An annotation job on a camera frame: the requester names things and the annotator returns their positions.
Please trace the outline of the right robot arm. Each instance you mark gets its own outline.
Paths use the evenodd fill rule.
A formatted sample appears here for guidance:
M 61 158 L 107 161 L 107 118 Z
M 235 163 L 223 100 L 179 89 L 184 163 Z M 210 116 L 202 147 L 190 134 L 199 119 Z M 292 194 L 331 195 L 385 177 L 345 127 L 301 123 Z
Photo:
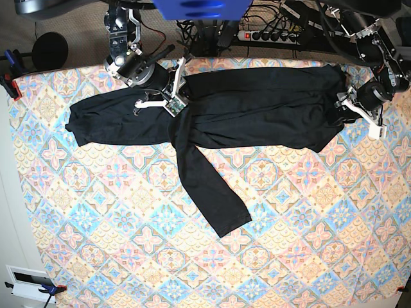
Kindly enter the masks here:
M 187 58 L 183 56 L 176 65 L 165 69 L 159 60 L 175 49 L 173 44 L 162 51 L 156 49 L 150 54 L 143 53 L 143 22 L 139 11 L 152 7 L 150 3 L 109 1 L 104 25 L 109 33 L 110 55 L 104 66 L 113 78 L 144 92 L 143 98 L 134 104 L 135 115 L 143 108 L 162 107 L 176 117 L 189 103 L 189 99 L 182 94 L 182 88 L 186 85 L 183 74 Z

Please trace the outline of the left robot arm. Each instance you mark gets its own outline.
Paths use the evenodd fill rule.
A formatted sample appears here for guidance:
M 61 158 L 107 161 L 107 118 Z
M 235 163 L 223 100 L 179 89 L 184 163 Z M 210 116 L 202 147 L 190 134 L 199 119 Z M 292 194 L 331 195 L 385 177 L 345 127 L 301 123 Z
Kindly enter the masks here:
M 383 124 L 383 105 L 394 95 L 410 88 L 410 62 L 394 47 L 382 28 L 378 17 L 327 6 L 327 11 L 338 21 L 344 33 L 356 43 L 359 65 L 371 69 L 373 77 L 356 88 L 337 94 L 337 110 L 342 121 L 353 123 L 358 118 L 369 125 L 368 136 L 383 139 L 387 127 Z

